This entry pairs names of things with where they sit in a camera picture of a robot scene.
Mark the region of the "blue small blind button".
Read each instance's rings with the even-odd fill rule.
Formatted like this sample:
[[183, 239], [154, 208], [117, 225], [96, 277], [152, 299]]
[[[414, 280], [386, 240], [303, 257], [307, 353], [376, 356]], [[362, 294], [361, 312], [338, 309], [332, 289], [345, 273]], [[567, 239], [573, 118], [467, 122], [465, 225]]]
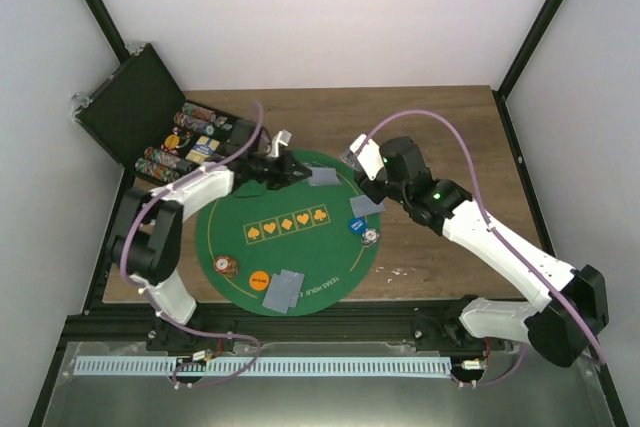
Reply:
[[367, 228], [367, 221], [364, 217], [351, 218], [348, 223], [348, 228], [355, 234], [362, 234]]

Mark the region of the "poker chip stack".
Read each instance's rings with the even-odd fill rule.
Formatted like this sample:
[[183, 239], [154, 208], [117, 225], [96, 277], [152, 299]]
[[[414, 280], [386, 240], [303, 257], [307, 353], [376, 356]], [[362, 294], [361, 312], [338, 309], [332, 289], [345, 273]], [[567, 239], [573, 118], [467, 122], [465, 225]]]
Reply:
[[380, 239], [380, 232], [375, 228], [367, 228], [361, 236], [362, 245], [365, 247], [375, 246]]
[[217, 256], [214, 259], [213, 267], [218, 274], [226, 278], [234, 278], [239, 272], [238, 262], [227, 255]]

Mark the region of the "orange big blind button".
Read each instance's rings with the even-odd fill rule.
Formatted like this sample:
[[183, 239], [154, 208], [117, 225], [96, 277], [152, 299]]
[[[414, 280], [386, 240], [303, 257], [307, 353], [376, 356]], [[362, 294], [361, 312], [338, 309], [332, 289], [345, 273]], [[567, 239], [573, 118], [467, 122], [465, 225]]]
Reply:
[[262, 292], [268, 288], [270, 280], [271, 277], [267, 272], [258, 270], [250, 274], [248, 284], [252, 290]]

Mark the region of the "blue playing card deck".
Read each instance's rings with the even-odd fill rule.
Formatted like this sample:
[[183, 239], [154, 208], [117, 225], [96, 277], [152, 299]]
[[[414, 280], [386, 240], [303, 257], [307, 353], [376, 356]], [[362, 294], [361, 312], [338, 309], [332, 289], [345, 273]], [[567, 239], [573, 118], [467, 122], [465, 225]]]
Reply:
[[363, 167], [358, 160], [357, 149], [346, 149], [340, 156], [342, 162], [356, 172], [362, 172]]

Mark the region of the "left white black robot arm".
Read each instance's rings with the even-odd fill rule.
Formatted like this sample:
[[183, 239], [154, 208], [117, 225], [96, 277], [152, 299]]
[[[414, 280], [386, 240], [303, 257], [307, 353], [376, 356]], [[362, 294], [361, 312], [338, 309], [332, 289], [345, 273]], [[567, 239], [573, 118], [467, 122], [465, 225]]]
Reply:
[[157, 316], [172, 322], [169, 338], [184, 351], [203, 342], [205, 328], [192, 318], [197, 302], [177, 270], [183, 223], [248, 182], [279, 190], [311, 176], [288, 149], [290, 132], [277, 132], [261, 150], [262, 125], [249, 121], [241, 125], [243, 145], [224, 143], [219, 153], [165, 186], [128, 190], [107, 242], [109, 259], [120, 276], [149, 300]]

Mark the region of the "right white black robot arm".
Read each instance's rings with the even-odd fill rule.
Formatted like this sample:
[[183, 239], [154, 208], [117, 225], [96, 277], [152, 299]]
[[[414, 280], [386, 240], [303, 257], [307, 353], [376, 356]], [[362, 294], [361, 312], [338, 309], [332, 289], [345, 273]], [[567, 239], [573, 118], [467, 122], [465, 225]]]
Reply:
[[374, 203], [399, 203], [418, 225], [481, 259], [523, 295], [521, 301], [472, 299], [444, 325], [458, 350], [493, 337], [530, 345], [559, 367], [571, 366], [609, 322], [604, 276], [578, 269], [543, 252], [490, 214], [464, 187], [431, 174], [420, 148], [408, 137], [381, 145], [360, 135], [343, 160]]

